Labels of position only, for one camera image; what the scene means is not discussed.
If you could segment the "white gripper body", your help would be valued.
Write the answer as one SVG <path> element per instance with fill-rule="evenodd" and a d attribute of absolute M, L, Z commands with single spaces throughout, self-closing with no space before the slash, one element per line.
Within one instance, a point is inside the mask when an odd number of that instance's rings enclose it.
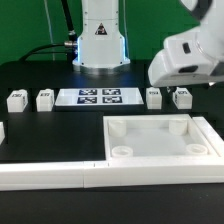
<path fill-rule="evenodd" d="M 224 82 L 224 62 L 203 52 L 197 37 L 200 28 L 170 36 L 148 69 L 153 87 Z"/>

